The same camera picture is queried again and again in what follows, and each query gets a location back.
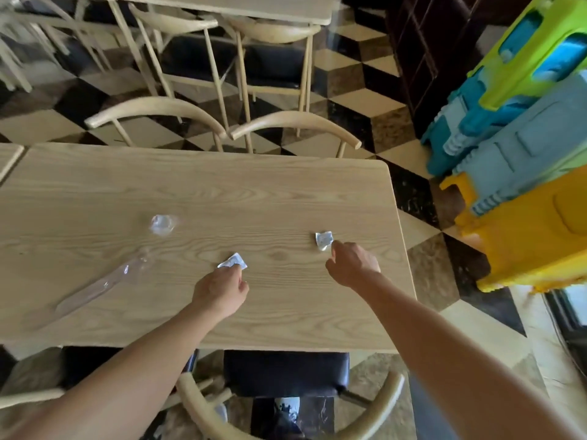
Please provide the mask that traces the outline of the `person's left hand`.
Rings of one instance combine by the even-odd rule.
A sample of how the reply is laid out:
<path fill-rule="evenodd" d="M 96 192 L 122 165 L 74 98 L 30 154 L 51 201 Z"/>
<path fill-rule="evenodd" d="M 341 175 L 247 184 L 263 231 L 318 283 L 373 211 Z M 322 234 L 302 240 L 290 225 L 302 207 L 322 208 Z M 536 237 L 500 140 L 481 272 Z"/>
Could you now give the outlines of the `person's left hand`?
<path fill-rule="evenodd" d="M 240 266 L 216 268 L 196 283 L 192 305 L 219 323 L 233 315 L 245 302 L 237 299 L 240 281 L 244 281 Z"/>

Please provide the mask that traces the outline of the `person's right hand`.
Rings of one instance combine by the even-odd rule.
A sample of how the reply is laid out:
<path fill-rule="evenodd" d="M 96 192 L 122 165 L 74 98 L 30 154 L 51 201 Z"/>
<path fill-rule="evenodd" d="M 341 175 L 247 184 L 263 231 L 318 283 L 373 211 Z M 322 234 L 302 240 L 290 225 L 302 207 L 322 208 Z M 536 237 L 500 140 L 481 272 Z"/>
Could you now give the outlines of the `person's right hand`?
<path fill-rule="evenodd" d="M 336 275 L 330 277 L 358 293 L 381 273 L 377 258 L 354 242 L 334 240 L 329 259 L 334 259 L 337 267 Z"/>

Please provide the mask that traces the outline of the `person's right forearm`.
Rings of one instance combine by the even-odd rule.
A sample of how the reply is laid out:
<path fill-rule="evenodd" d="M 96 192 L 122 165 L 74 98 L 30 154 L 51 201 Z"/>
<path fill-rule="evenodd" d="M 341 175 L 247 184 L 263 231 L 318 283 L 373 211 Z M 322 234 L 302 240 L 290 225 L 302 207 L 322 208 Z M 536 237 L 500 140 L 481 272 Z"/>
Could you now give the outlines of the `person's right forearm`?
<path fill-rule="evenodd" d="M 352 288 L 461 440 L 587 440 L 541 393 L 381 273 L 360 271 Z"/>

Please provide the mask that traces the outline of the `person's left forearm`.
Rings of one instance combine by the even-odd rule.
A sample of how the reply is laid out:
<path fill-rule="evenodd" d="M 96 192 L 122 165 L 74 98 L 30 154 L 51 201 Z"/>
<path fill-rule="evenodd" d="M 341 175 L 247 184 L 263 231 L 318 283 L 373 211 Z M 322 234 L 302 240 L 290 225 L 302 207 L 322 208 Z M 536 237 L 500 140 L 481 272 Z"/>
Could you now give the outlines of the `person's left forearm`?
<path fill-rule="evenodd" d="M 138 440 L 202 339 L 234 310 L 191 303 L 118 352 L 6 440 Z"/>

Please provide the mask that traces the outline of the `wooden chair with black seat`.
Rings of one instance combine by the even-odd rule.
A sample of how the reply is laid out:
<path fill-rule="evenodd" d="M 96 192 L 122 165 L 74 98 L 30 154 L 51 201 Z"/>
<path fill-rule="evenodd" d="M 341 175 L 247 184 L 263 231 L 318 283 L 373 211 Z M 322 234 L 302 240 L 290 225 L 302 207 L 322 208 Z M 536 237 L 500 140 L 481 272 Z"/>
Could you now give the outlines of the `wooden chair with black seat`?
<path fill-rule="evenodd" d="M 237 48 L 213 41 L 209 31 L 219 26 L 215 18 L 189 19 L 139 8 L 128 2 L 152 65 L 165 95 L 174 98 L 172 83 L 214 87 L 224 128 L 229 128 L 222 85 L 234 66 Z"/>
<path fill-rule="evenodd" d="M 237 43 L 237 80 L 246 122 L 251 121 L 249 95 L 297 95 L 298 109 L 309 111 L 313 72 L 313 38 L 318 25 L 297 26 L 223 16 Z"/>
<path fill-rule="evenodd" d="M 213 352 L 214 352 L 214 350 L 210 350 L 210 349 L 204 349 L 204 350 L 199 349 L 193 355 L 195 357 L 195 360 L 193 362 L 195 363 L 197 360 L 199 360 L 199 359 L 201 359 L 201 358 L 203 358 Z M 222 378 L 222 377 L 221 376 L 214 376 L 211 378 L 207 378 L 203 381 L 196 383 L 196 386 L 198 387 L 198 389 L 200 391 L 203 391 L 203 390 L 207 389 L 208 387 L 210 387 L 211 385 L 213 385 L 216 381 L 219 382 L 220 378 Z M 23 392 L 23 393 L 18 393 L 18 394 L 0 396 L 0 409 L 10 408 L 10 407 L 14 407 L 17 405 L 22 405 L 22 404 L 32 404 L 32 403 L 37 403 L 37 402 L 50 401 L 50 400 L 57 399 L 57 398 L 61 397 L 63 394 L 65 394 L 65 392 L 66 391 L 64 389 L 62 389 L 61 387 L 56 387 L 56 388 L 40 390 L 40 391 L 29 391 L 29 392 Z M 212 406 L 217 407 L 221 404 L 224 404 L 232 396 L 233 396 L 233 393 L 231 392 L 231 390 L 227 387 L 224 387 L 219 393 L 208 394 L 208 395 L 204 396 L 204 398 L 210 404 L 212 404 Z M 163 406 L 161 407 L 160 411 L 165 411 L 165 410 L 170 409 L 180 403 L 181 403 L 180 396 L 176 392 L 174 392 L 166 399 L 166 401 L 163 404 Z"/>
<path fill-rule="evenodd" d="M 193 377 L 195 355 L 187 362 L 175 385 L 187 413 L 211 440 L 261 440 L 247 434 L 216 413 L 224 402 L 207 400 L 201 393 L 204 382 Z M 404 386 L 404 375 L 390 371 L 373 400 L 348 390 L 348 353 L 311 353 L 268 350 L 224 351 L 222 396 L 248 398 L 334 397 L 363 408 L 363 413 L 344 429 L 316 440 L 371 440 L 386 421 Z"/>

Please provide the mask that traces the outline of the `crumpled clear plastic ball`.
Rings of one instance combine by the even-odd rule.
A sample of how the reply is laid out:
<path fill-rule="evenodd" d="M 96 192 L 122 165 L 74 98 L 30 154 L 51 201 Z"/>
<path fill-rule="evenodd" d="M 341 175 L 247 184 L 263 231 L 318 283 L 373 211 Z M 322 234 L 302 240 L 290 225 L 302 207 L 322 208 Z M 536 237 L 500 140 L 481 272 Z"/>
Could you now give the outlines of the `crumpled clear plastic ball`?
<path fill-rule="evenodd" d="M 151 218 L 149 230 L 156 236 L 169 236 L 179 224 L 177 216 L 171 214 L 156 214 Z"/>

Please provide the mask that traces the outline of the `long clear plastic sleeve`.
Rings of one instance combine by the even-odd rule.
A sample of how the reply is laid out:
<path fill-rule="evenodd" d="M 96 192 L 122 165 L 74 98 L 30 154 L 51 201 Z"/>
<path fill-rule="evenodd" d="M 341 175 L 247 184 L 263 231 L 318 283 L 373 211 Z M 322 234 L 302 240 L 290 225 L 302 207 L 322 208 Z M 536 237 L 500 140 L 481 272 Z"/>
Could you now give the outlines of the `long clear plastic sleeve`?
<path fill-rule="evenodd" d="M 26 314 L 22 319 L 23 327 L 27 331 L 35 332 L 52 323 L 69 316 L 92 301 L 105 295 L 125 281 L 135 280 L 153 263 L 153 257 L 148 249 L 140 249 L 133 256 L 119 266 L 107 272 L 104 276 L 78 288 L 59 302 Z"/>

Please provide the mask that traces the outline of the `wooden chair with curved backrest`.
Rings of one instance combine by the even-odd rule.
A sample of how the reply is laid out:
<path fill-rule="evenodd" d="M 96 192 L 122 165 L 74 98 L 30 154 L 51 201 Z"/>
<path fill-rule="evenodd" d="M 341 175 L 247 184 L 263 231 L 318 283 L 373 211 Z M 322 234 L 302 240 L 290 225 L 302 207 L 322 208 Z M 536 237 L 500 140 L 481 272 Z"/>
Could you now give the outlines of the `wooden chair with curved backrest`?
<path fill-rule="evenodd" d="M 330 133 L 341 141 L 336 154 L 337 158 L 343 157 L 346 146 L 353 149 L 359 149 L 362 146 L 362 142 L 346 129 L 324 117 L 306 111 L 273 112 L 234 128 L 228 132 L 228 135 L 232 140 L 237 140 L 251 132 L 267 128 L 295 128 Z"/>
<path fill-rule="evenodd" d="M 112 123 L 128 147 L 137 147 L 120 123 L 120 119 L 137 116 L 174 116 L 189 118 L 210 128 L 218 152 L 224 152 L 222 139 L 225 128 L 209 113 L 184 100 L 169 97 L 138 97 L 128 100 L 89 117 L 85 125 L 91 129 Z"/>

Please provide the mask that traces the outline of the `yellow plastic stool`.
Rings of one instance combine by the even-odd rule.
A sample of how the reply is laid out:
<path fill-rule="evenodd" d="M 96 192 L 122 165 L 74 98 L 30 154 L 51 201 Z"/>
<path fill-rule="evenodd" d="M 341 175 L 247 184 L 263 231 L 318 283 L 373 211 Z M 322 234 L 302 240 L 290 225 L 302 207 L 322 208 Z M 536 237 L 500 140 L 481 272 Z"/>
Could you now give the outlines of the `yellow plastic stool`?
<path fill-rule="evenodd" d="M 482 216 L 466 173 L 445 178 L 466 208 L 455 218 L 462 236 L 477 235 L 490 272 L 477 281 L 481 292 L 531 286 L 533 293 L 587 284 L 587 165 L 541 184 Z"/>

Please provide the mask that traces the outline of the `grey-blue plastic stool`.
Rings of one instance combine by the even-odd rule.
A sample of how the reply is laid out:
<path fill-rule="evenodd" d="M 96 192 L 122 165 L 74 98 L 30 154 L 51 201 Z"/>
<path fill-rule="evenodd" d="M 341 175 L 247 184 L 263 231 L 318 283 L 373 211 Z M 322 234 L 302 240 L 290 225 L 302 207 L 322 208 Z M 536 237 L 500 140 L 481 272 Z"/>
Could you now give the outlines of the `grey-blue plastic stool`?
<path fill-rule="evenodd" d="M 558 82 L 528 110 L 479 143 L 456 167 L 476 216 L 587 164 L 587 70 Z"/>

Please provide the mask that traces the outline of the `dark wooden cabinet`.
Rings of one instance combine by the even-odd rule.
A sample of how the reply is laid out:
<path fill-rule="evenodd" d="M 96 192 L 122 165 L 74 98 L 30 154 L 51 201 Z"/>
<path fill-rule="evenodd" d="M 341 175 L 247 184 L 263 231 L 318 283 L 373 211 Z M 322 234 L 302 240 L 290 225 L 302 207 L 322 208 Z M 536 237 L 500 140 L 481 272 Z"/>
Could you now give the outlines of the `dark wooden cabinet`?
<path fill-rule="evenodd" d="M 532 0 L 389 0 L 386 25 L 417 138 L 481 60 L 487 26 L 510 26 Z"/>

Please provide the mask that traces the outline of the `green plastic stool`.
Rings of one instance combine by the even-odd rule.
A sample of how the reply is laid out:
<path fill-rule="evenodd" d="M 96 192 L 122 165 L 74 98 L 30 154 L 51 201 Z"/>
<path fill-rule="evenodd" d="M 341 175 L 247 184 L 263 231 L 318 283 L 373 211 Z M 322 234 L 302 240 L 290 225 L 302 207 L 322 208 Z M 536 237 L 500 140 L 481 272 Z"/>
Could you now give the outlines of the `green plastic stool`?
<path fill-rule="evenodd" d="M 482 108 L 538 98 L 587 70 L 587 0 L 532 0 L 469 72 L 485 87 Z"/>

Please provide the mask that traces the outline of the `light wooden table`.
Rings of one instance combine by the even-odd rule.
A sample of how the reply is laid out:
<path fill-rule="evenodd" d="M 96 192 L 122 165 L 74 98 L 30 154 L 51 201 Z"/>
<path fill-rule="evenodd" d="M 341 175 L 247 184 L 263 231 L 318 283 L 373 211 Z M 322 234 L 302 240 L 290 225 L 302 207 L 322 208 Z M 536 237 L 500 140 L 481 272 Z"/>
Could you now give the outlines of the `light wooden table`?
<path fill-rule="evenodd" d="M 157 6 L 201 10 L 230 16 L 327 26 L 332 20 L 334 0 L 125 0 Z"/>
<path fill-rule="evenodd" d="M 0 185 L 23 155 L 25 147 L 14 143 L 0 142 Z"/>

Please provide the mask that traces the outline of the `group of light wooden chairs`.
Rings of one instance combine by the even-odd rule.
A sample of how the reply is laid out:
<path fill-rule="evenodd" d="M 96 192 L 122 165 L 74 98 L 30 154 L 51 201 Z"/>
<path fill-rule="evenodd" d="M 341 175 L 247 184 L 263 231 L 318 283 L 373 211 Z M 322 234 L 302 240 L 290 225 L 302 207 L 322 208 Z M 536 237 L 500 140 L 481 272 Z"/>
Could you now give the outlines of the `group of light wooden chairs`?
<path fill-rule="evenodd" d="M 0 0 L 0 85 L 30 93 L 88 68 L 113 70 L 107 51 L 124 44 L 110 1 Z"/>

